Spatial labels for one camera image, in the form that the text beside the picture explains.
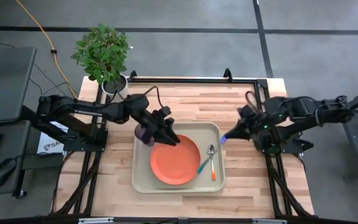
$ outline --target computer mouse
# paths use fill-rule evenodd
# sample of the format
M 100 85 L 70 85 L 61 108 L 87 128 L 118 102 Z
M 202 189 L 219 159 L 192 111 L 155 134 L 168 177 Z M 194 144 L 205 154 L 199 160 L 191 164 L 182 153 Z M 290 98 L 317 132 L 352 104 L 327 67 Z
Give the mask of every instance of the computer mouse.
M 9 158 L 0 163 L 0 186 L 4 185 L 16 168 L 16 160 Z

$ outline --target beige tray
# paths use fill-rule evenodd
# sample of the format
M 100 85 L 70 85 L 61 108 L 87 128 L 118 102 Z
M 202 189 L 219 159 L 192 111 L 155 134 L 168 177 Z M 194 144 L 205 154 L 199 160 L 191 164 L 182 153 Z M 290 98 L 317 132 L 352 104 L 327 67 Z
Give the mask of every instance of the beige tray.
M 146 146 L 135 138 L 134 157 L 132 160 L 132 185 L 140 193 L 192 193 L 217 192 L 225 183 L 224 159 L 219 143 L 219 127 L 212 122 L 174 123 L 173 130 L 193 140 L 201 154 L 201 162 L 207 157 L 210 144 L 215 147 L 213 156 L 216 180 L 211 178 L 211 163 L 193 180 L 182 185 L 169 185 L 158 180 L 150 166 L 150 154 L 153 147 Z

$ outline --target wooden tabletop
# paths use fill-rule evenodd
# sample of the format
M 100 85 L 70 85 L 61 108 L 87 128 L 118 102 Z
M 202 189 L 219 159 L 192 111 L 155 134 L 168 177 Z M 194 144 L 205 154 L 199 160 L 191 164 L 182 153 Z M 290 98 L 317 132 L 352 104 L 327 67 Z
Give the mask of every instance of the wooden tabletop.
M 129 84 L 130 93 L 143 93 L 157 85 L 161 102 L 171 107 L 175 121 L 212 121 L 222 133 L 238 119 L 236 108 L 244 106 L 248 84 Z M 281 78 L 268 79 L 270 96 L 286 96 Z M 98 84 L 84 77 L 80 99 L 94 101 Z M 151 91 L 149 111 L 158 109 L 157 93 Z M 78 115 L 86 122 L 90 116 Z M 252 141 L 228 140 L 225 154 L 226 184 L 215 193 L 140 194 L 131 185 L 132 152 L 136 122 L 108 122 L 109 138 L 102 154 L 93 201 L 92 216 L 110 217 L 207 217 L 207 218 L 273 218 L 265 157 L 256 151 Z M 60 175 L 56 208 L 73 193 L 80 179 L 84 153 L 75 152 Z M 304 208 L 313 213 L 308 184 L 302 163 L 293 155 L 283 154 L 287 184 Z M 86 203 L 88 189 L 83 197 Z M 278 190 L 283 211 L 282 192 Z

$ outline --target gray floor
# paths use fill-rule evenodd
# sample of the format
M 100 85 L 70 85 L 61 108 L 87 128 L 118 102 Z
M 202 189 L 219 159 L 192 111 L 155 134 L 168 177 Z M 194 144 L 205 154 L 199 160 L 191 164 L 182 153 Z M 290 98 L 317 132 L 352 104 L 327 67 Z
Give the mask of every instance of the gray floor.
M 22 0 L 43 26 L 240 28 L 256 29 L 252 0 Z M 265 29 L 358 30 L 358 0 L 259 0 Z M 34 26 L 14 0 L 0 0 L 0 26 Z M 257 34 L 127 33 L 127 67 L 139 75 L 220 77 L 226 67 L 235 77 L 266 77 Z M 81 33 L 50 32 L 62 69 L 79 91 L 82 76 L 69 56 Z M 358 95 L 358 35 L 266 35 L 275 78 L 284 78 L 290 96 L 316 99 Z M 38 48 L 37 65 L 56 83 L 50 46 L 40 32 L 0 31 L 0 42 Z M 43 91 L 53 87 L 33 69 Z M 26 105 L 35 108 L 39 89 L 30 84 Z M 315 147 L 305 153 L 306 175 L 315 213 L 358 221 L 358 181 L 344 182 L 351 169 L 349 146 L 339 124 L 305 132 Z M 0 195 L 0 218 L 46 214 L 56 170 L 28 174 L 29 195 L 16 200 Z

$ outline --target white paper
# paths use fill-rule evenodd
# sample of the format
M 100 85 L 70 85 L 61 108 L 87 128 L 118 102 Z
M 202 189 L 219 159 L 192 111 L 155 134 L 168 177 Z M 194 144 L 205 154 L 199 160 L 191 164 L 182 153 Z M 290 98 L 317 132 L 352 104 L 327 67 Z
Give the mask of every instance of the white paper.
M 66 126 L 64 126 L 56 121 L 52 121 L 50 123 L 67 133 L 68 128 Z M 41 152 L 63 153 L 63 147 L 64 147 L 63 143 L 60 143 L 60 142 L 54 140 L 53 138 L 49 137 L 45 133 L 41 133 L 40 142 L 38 144 L 37 154 L 39 154 Z

